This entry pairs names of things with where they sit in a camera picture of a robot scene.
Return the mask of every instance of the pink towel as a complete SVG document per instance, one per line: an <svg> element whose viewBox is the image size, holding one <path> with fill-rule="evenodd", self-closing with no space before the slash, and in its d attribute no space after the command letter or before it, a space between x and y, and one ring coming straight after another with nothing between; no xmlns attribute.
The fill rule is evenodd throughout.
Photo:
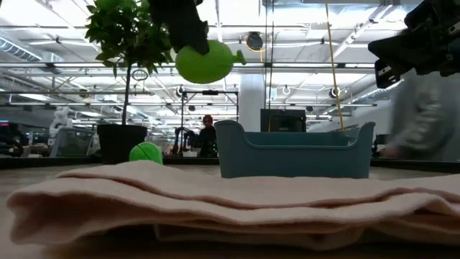
<svg viewBox="0 0 460 259"><path fill-rule="evenodd" d="M135 224L159 240L213 240L330 250L367 230L460 245L460 176L396 181L223 179L149 161L61 173L15 191L17 244L56 245Z"/></svg>

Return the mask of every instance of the person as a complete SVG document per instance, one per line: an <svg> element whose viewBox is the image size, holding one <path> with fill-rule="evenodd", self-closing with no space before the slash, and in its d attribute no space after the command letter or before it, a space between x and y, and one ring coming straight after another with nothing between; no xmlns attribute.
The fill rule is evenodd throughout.
<svg viewBox="0 0 460 259"><path fill-rule="evenodd" d="M392 99L392 128L380 156L406 160L456 162L460 159L460 85L458 76L409 71Z"/></svg>
<svg viewBox="0 0 460 259"><path fill-rule="evenodd" d="M206 115L203 118L204 129L200 131L198 136L198 143L201 144L200 156L201 157L216 157L216 129L213 125L213 117Z"/></svg>

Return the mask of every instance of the pillar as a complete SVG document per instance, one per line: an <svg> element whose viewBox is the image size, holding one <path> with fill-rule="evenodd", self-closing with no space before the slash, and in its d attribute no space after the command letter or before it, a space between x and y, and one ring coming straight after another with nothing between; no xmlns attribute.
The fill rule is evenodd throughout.
<svg viewBox="0 0 460 259"><path fill-rule="evenodd" d="M260 132L260 109L265 104L262 74L241 75L239 84L239 123L246 132Z"/></svg>

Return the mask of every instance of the green tennis ball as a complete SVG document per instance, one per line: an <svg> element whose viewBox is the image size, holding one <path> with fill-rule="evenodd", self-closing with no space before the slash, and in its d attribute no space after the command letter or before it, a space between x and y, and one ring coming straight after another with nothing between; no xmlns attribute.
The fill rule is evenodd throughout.
<svg viewBox="0 0 460 259"><path fill-rule="evenodd" d="M129 153L129 161L150 160L163 164L161 149L153 143L143 142L135 146Z"/></svg>
<svg viewBox="0 0 460 259"><path fill-rule="evenodd" d="M176 56L175 67L179 74L191 83L213 83L225 78L234 63L246 65L243 52L236 55L230 48L217 40L209 40L209 53L201 55L190 46L185 46Z"/></svg>

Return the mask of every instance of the table surface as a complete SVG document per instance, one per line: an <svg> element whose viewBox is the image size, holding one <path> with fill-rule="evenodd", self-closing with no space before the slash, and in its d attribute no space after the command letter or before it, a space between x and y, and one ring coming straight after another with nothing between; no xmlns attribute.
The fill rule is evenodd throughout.
<svg viewBox="0 0 460 259"><path fill-rule="evenodd" d="M430 245L359 245L331 252L311 252L289 247L252 247L245 245L222 244L160 244L146 237L128 235L116 237L92 237L59 247L42 247L38 245L14 245L9 241L12 215L4 204L12 191L40 181L53 179L57 173L76 168L88 167L66 166L53 168L28 168L0 171L0 258L8 259L147 259L147 258L457 258L457 247L440 247ZM190 173L218 175L219 167L179 165L176 168ZM396 178L417 178L443 176L443 173L420 171L402 171L386 168L372 168L371 178L391 180Z"/></svg>

